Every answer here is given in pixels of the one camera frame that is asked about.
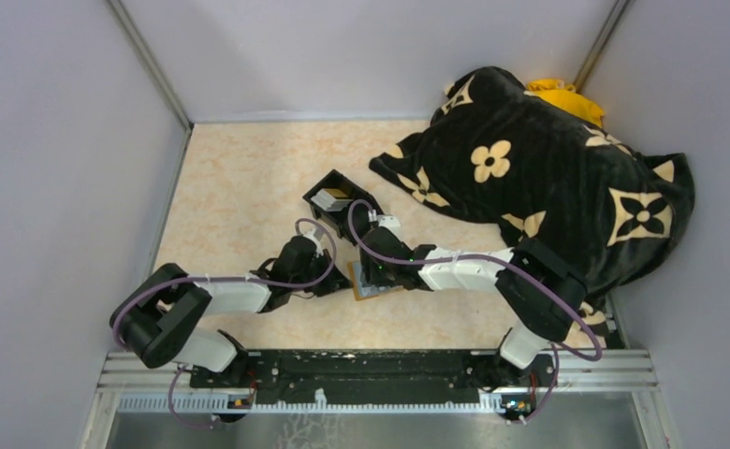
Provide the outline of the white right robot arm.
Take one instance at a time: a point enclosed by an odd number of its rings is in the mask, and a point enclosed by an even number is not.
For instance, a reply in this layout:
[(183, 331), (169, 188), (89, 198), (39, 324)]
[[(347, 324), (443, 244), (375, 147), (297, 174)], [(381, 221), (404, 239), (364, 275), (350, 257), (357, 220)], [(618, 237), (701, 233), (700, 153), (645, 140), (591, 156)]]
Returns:
[(593, 334), (580, 312), (582, 277), (535, 239), (498, 252), (452, 251), (433, 244), (409, 247), (385, 226), (356, 237), (368, 282), (430, 292), (474, 291), (502, 297), (517, 316), (498, 349), (495, 372), (521, 384), (537, 354), (566, 341), (573, 324)]

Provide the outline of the black plastic card box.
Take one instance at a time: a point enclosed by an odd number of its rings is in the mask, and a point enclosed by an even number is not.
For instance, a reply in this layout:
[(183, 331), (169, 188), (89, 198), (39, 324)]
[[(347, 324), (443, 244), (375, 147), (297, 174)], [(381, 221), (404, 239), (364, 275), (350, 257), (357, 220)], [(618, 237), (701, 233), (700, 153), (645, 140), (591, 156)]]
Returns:
[(361, 199), (366, 201), (377, 214), (384, 213), (373, 195), (336, 169), (332, 169), (318, 181), (302, 196), (302, 199), (310, 206), (316, 221), (329, 225), (340, 239), (346, 239), (353, 245), (357, 243), (348, 222), (351, 204)]

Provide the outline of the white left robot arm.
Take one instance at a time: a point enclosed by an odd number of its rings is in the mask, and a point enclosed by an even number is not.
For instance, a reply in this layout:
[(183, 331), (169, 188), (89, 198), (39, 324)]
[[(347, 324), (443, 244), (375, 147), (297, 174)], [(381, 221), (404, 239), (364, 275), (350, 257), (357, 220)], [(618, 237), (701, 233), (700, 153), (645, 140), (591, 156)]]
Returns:
[(304, 235), (241, 276), (192, 276), (166, 263), (112, 313), (112, 335), (149, 369), (170, 362), (194, 365), (227, 387), (238, 386), (249, 373), (244, 348), (226, 331), (199, 327), (200, 320), (275, 311), (298, 292), (323, 297), (351, 288), (334, 259), (318, 239)]

